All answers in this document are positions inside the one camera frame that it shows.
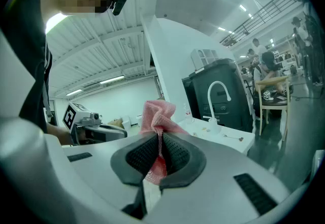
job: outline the white column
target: white column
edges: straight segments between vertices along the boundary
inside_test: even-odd
[[[175,122],[180,122],[185,119],[184,103],[188,104],[188,100],[181,80],[179,65],[174,59],[177,49],[168,42],[155,15],[141,15],[141,21],[165,100],[176,105],[172,119]]]

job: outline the faucet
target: faucet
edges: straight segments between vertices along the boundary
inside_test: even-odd
[[[223,86],[225,93],[227,94],[227,100],[230,101],[232,100],[229,96],[228,93],[228,89],[227,87],[221,82],[221,81],[214,81],[211,83],[209,89],[208,89],[208,101],[209,101],[209,106],[210,106],[210,111],[211,111],[211,116],[203,116],[204,118],[209,118],[209,123],[210,123],[210,128],[211,128],[211,132],[212,134],[218,134],[221,131],[221,126],[218,125],[218,121],[217,119],[214,117],[214,112],[213,112],[213,108],[212,108],[212,102],[211,102],[211,89],[215,84],[220,84],[221,86]]]

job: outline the red object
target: red object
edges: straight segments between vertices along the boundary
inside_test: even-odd
[[[158,134],[159,140],[159,156],[146,176],[147,181],[156,185],[159,185],[160,180],[167,176],[166,163],[161,152],[163,132],[188,134],[178,124],[171,121],[175,109],[176,106],[174,104],[163,100],[147,101],[144,104],[140,134],[154,131]]]

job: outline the white countertop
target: white countertop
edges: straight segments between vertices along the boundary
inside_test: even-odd
[[[252,147],[254,143],[255,134],[244,132],[236,129],[231,129],[229,127],[221,126],[221,132],[212,134],[207,132],[207,129],[210,129],[210,124],[206,121],[194,118],[194,122],[187,124],[186,121],[181,121],[178,125],[187,131],[192,136],[197,136],[198,138],[215,142],[218,144],[226,145],[231,147],[243,154],[247,154],[248,150]],[[229,137],[243,138],[242,141],[238,139],[233,139],[229,137],[224,137],[222,134],[225,134]]]

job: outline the ceiling light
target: ceiling light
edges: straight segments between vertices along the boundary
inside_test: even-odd
[[[47,34],[53,27],[55,27],[58,23],[60,23],[63,19],[65,19],[67,15],[63,15],[58,13],[52,16],[46,23],[45,33]]]
[[[81,92],[81,91],[82,91],[82,89],[78,89],[78,90],[76,90],[76,91],[73,91],[73,92],[67,94],[67,96],[70,96],[70,95],[76,94],[76,93]]]
[[[243,10],[244,10],[244,12],[246,12],[246,10],[247,10],[247,9],[246,9],[246,8],[244,8],[242,5],[240,5],[239,7],[240,7],[241,9],[243,9]]]
[[[119,77],[112,78],[112,79],[109,79],[109,80],[104,80],[104,81],[100,82],[100,84],[105,84],[105,83],[108,83],[108,82],[112,82],[112,81],[116,81],[116,80],[121,80],[121,79],[124,79],[124,76],[119,76]]]

